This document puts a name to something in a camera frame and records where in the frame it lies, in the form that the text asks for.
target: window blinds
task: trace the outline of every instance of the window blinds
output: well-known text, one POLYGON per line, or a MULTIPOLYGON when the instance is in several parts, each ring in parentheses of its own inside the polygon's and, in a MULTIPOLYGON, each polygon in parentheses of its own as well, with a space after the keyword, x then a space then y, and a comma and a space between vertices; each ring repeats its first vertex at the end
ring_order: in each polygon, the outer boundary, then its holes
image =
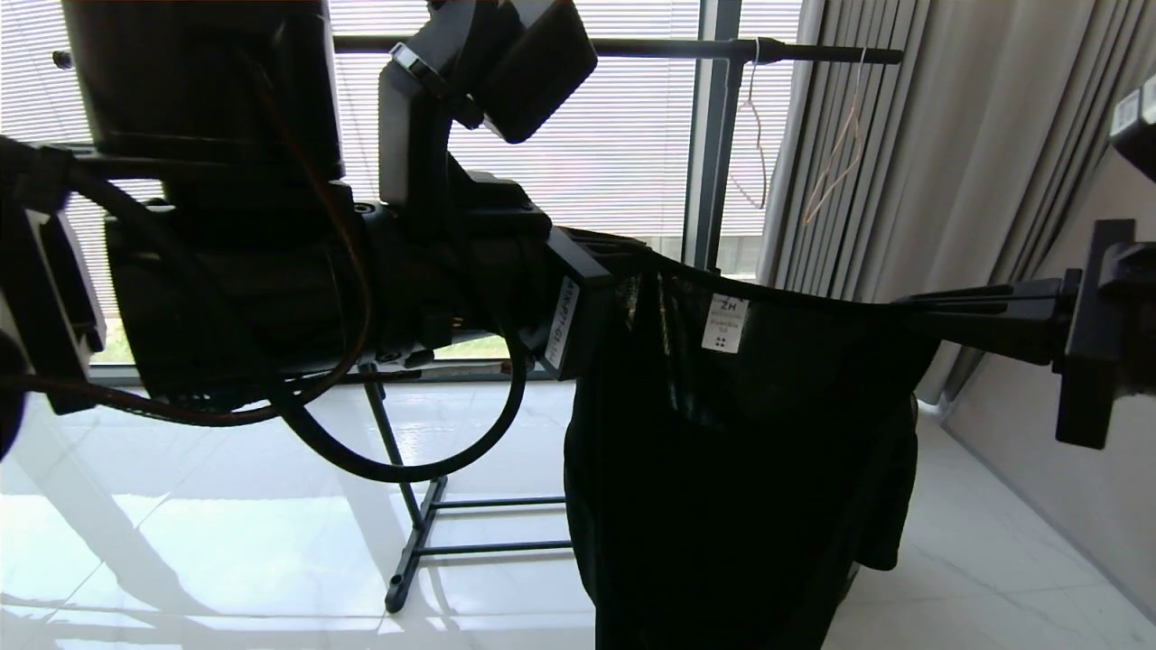
MULTIPOLYGON (((592 37, 694 38, 698 0, 576 0, 592 37)), ((335 34, 413 34, 422 0, 329 0, 335 34)), ((0 0, 0 132, 30 141, 89 141, 75 74, 53 66, 67 47, 60 3, 0 0)), ((377 197, 377 80, 385 54, 336 57, 346 182, 377 197)), ((528 142, 510 146, 484 127, 455 127, 451 152, 467 169, 523 184, 556 223, 633 236, 680 235, 686 199, 694 61, 602 59, 598 69, 528 142)), ((151 180, 121 186, 143 199, 151 180)), ((68 207, 101 306, 117 304, 101 210, 81 197, 68 207)))
MULTIPOLYGON (((743 0, 739 20, 739 37, 756 36, 778 38, 794 43, 799 31, 799 12, 803 0, 743 0)), ((739 97, 735 116, 734 139, 731 146, 731 178, 727 183, 726 202, 722 209, 722 236, 761 236, 766 209, 751 205, 740 191, 746 190, 756 202, 762 193, 763 168, 758 147, 762 145, 766 160, 768 187, 775 172, 775 160, 786 130, 787 108, 791 105, 791 75, 794 66, 781 61, 758 66, 755 71, 753 103, 762 121, 762 138, 756 138, 755 116, 744 106, 750 87, 748 65, 739 97)))

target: black cable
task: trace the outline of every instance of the black cable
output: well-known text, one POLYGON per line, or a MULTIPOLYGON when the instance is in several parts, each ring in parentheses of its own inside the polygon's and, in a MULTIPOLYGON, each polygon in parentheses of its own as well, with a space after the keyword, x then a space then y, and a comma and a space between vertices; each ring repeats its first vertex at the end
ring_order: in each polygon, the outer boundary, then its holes
MULTIPOLYGON (((0 136, 0 167, 9 173, 28 170, 35 156, 36 152, 32 147, 0 136)), ((517 345, 511 345, 513 379, 510 398, 490 430, 473 445, 450 458, 412 466, 377 463, 355 453, 331 436, 305 409, 302 401, 284 386, 269 360, 260 352, 261 348, 252 332, 230 308, 221 287, 200 260, 181 246, 169 234, 168 229, 154 219, 148 208, 136 202, 119 187, 90 172, 83 164, 72 165, 68 177, 69 185, 75 191, 88 197, 108 210, 111 216, 121 221, 136 236, 148 242, 153 250, 172 266, 177 278, 200 301, 209 317, 217 323, 221 339, 242 365, 250 369, 252 378, 265 391, 269 404, 276 408, 286 423, 310 449, 333 465, 375 481, 418 482, 431 480, 455 472, 481 458, 505 434, 517 415, 526 385, 526 364, 524 350, 517 345)), ((464 236, 459 232, 457 239, 464 241, 464 236)), ((467 264, 476 263, 472 250, 465 252, 467 253, 467 264)), ((502 325, 502 333, 510 332, 511 328, 501 310, 496 311, 495 316, 502 325)))

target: white sticker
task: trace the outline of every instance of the white sticker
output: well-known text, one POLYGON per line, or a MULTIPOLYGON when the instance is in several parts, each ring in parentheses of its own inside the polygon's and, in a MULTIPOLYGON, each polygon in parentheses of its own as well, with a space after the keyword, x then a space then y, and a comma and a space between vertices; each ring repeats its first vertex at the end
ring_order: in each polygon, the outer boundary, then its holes
POLYGON ((566 338, 570 337, 570 324, 573 323, 577 305, 578 285, 563 275, 558 305, 554 309, 554 322, 550 324, 550 338, 546 341, 546 361, 555 370, 562 368, 562 355, 566 350, 566 338))
POLYGON ((1144 101, 1141 115, 1148 124, 1156 124, 1156 74, 1144 82, 1144 101))
POLYGON ((735 354, 742 342, 742 325, 747 320, 747 301, 714 294, 703 330, 703 348, 735 354))
POLYGON ((1132 126, 1132 123, 1136 121, 1138 117, 1140 117, 1139 88, 1129 93, 1127 97, 1120 99, 1120 103, 1116 105, 1116 112, 1112 115, 1112 132, 1110 136, 1116 138, 1122 133, 1132 126))

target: curtain fold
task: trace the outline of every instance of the curtain fold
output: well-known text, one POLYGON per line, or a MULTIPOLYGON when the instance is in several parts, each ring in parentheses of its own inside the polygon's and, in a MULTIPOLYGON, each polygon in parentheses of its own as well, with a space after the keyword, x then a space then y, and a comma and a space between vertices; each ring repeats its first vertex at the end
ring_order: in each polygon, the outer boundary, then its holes
MULTIPOLYGON (((905 57, 862 71, 862 156, 809 223, 854 84, 837 68, 854 66, 795 68, 800 132, 780 153, 794 164, 777 168, 759 279, 868 302, 1032 276, 1156 37, 1144 0, 830 0, 812 12, 818 43, 905 57)), ((847 145, 828 184, 853 160, 847 145)), ((943 346, 920 399, 950 399, 977 359, 943 346)))

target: robotic arm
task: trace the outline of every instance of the robotic arm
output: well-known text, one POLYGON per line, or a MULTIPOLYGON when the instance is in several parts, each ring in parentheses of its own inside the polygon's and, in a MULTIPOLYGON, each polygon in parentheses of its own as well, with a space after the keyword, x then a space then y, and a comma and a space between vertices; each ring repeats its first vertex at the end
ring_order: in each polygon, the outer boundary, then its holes
MULTIPOLYGON (((639 244, 554 227, 516 183, 465 171, 447 152, 452 123, 521 142, 593 71, 595 50, 750 60, 754 43, 592 45, 569 0, 430 8, 381 73, 383 202, 362 204, 340 182, 323 0, 65 3, 95 147, 0 136, 0 288, 15 324, 0 337, 0 453, 37 390, 58 413, 110 404, 205 426, 281 416, 342 468, 414 482, 497 442, 531 360, 557 378, 583 371, 612 301, 608 261, 639 244), (162 182, 163 200, 141 206, 108 183, 142 177, 162 182), (60 216, 72 190, 110 213, 120 313, 153 400, 87 383, 104 326, 60 216), (489 332, 507 340, 511 397, 453 458, 372 463, 304 409, 355 365, 414 367, 489 332), (235 411, 258 399, 271 406, 235 411)), ((899 54, 758 45, 759 62, 899 54)), ((1156 385, 1151 244, 1121 248, 1131 242, 1127 226, 1106 222, 1082 275, 913 296, 911 326, 1054 363, 1060 440, 1102 448, 1114 397, 1156 385)))

